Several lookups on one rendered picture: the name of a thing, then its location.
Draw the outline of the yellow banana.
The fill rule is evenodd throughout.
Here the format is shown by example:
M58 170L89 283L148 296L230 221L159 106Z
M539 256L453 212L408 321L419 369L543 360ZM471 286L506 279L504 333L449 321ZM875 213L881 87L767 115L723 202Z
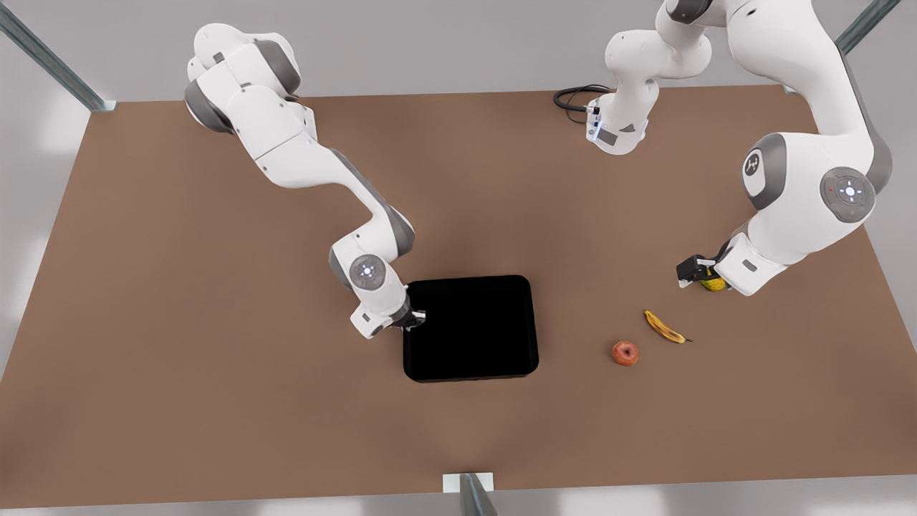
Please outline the yellow banana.
M692 343L692 339L685 337L678 331L671 329L667 324L665 324L658 316L652 313L651 310L644 310L644 317L649 326L658 333L659 336L668 340L672 343Z

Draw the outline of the black square tray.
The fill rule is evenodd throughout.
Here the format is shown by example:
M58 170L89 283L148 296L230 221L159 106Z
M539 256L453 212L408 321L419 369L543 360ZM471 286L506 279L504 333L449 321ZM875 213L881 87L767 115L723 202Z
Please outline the black square tray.
M426 321L403 334L403 372L417 383L524 378L539 366L532 288L517 274L415 281Z

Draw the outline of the silver frame post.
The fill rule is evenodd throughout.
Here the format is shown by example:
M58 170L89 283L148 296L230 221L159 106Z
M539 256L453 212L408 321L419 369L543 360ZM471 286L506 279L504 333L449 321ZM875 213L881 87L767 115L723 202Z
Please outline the silver frame post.
M461 516L499 516L490 496L494 491L491 472L443 474L442 491L458 493Z
M111 113L117 101L100 97L0 0L0 32L92 113Z
M835 45L841 55L848 56L900 2L901 0L869 0L867 6L835 38Z

